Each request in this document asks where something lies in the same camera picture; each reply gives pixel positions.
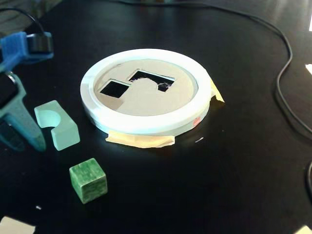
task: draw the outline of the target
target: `black surface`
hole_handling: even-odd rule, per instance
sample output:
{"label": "black surface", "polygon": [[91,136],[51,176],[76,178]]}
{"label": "black surface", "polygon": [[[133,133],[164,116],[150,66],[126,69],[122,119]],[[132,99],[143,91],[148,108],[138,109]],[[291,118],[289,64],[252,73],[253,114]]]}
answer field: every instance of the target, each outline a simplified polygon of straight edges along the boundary
{"label": "black surface", "polygon": [[16,83],[4,72],[0,73],[0,109],[3,108],[18,93]]}
{"label": "black surface", "polygon": [[[282,90],[312,126],[312,77],[304,66],[312,63],[312,4],[209,2],[259,15],[285,32],[294,60]],[[312,143],[293,131],[272,95],[287,59],[278,36],[223,12],[100,0],[66,0],[42,23],[53,34],[55,57],[16,69],[28,93],[25,104],[32,110],[56,99],[77,123],[81,142],[58,152],[50,129],[43,129],[44,154],[1,146],[1,216],[36,225],[37,234],[263,234],[312,227],[304,184]],[[143,150],[105,142],[106,134],[84,113],[81,79],[100,59],[137,48],[168,49],[195,59],[226,104],[213,98],[207,117],[170,147]],[[82,205],[68,169],[91,157],[106,172],[109,192]]]}

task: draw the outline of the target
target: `translucent block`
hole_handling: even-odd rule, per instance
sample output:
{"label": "translucent block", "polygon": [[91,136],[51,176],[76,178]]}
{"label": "translucent block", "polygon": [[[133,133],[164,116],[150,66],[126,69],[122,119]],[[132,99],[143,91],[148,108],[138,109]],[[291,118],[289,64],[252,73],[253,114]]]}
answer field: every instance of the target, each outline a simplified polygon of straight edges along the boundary
{"label": "translucent block", "polygon": [[80,142],[77,125],[57,101],[53,100],[37,106],[35,114],[41,128],[55,127],[51,130],[51,134],[57,150],[63,150]]}

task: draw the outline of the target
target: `black wire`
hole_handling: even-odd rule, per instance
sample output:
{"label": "black wire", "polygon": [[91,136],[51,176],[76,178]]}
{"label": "black wire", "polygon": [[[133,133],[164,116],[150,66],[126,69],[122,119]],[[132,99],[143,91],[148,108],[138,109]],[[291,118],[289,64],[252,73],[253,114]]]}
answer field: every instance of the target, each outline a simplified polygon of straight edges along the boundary
{"label": "black wire", "polygon": [[4,12],[4,11],[17,11],[19,13],[22,13],[23,15],[27,16],[28,18],[31,19],[31,21],[33,23],[35,23],[38,28],[40,29],[40,31],[42,33],[44,33],[44,29],[43,29],[43,26],[41,25],[41,23],[35,18],[33,17],[32,15],[30,15],[29,13],[27,13],[26,11],[24,10],[21,10],[21,9],[18,9],[18,8],[13,8],[13,7],[9,7],[9,8],[0,8],[0,12]]}
{"label": "black wire", "polygon": [[[288,111],[289,114],[291,114],[291,116],[306,130],[308,131],[310,134],[312,134],[312,129],[304,122],[302,121],[297,115],[296,113],[291,109],[291,107],[289,106],[289,104],[287,103],[286,99],[284,98],[284,95],[282,94],[281,88],[280,88],[280,80],[282,75],[285,73],[286,69],[289,67],[292,59],[293,59],[293,51],[292,51],[292,47],[287,39],[287,37],[285,36],[285,34],[275,25],[267,22],[265,19],[262,19],[258,16],[254,16],[254,15],[250,15],[248,13],[245,12],[241,12],[241,11],[236,11],[236,10],[232,10],[229,8],[225,8],[225,7],[220,7],[220,6],[214,6],[214,5],[210,5],[208,3],[205,2],[191,2],[191,1],[177,1],[177,2],[168,2],[168,3],[162,3],[162,2],[154,2],[154,3],[149,3],[149,2],[139,2],[139,1],[127,1],[127,0],[111,0],[112,2],[120,2],[123,4],[130,4],[130,5],[141,5],[141,6],[184,6],[184,7],[197,7],[197,8],[210,8],[210,9],[214,9],[214,10],[219,10],[219,11],[224,11],[224,12],[228,12],[231,14],[236,14],[239,16],[243,16],[246,18],[249,18],[257,23],[261,23],[263,25],[265,25],[267,28],[269,28],[271,31],[274,31],[275,33],[277,33],[280,38],[283,40],[283,42],[285,43],[285,46],[287,48],[288,51],[288,60],[285,63],[285,65],[282,67],[282,69],[280,70],[280,72],[278,73],[277,77],[276,77],[276,90],[277,93],[279,95],[279,97],[281,98],[286,110]],[[284,112],[284,115],[286,118],[288,118],[288,116],[286,115],[285,111],[283,108],[281,108],[282,111]]]}
{"label": "black wire", "polygon": [[312,183],[311,183],[312,161],[309,163],[306,173],[306,186],[310,199],[312,200]]}

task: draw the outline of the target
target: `green cube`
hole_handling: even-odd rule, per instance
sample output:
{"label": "green cube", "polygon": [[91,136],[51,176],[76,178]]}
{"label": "green cube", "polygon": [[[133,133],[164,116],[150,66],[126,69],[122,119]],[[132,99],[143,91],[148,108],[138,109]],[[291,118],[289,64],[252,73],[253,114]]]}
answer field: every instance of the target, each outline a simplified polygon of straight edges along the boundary
{"label": "green cube", "polygon": [[106,175],[91,158],[69,169],[72,185],[83,204],[107,193]]}

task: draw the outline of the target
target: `blue clamp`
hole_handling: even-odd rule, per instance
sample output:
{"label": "blue clamp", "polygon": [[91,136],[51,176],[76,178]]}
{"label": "blue clamp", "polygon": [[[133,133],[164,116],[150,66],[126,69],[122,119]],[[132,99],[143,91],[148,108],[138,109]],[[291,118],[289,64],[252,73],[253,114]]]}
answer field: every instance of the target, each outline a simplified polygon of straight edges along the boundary
{"label": "blue clamp", "polygon": [[12,71],[20,63],[32,64],[53,57],[51,33],[27,35],[18,32],[0,40],[2,47],[3,71]]}

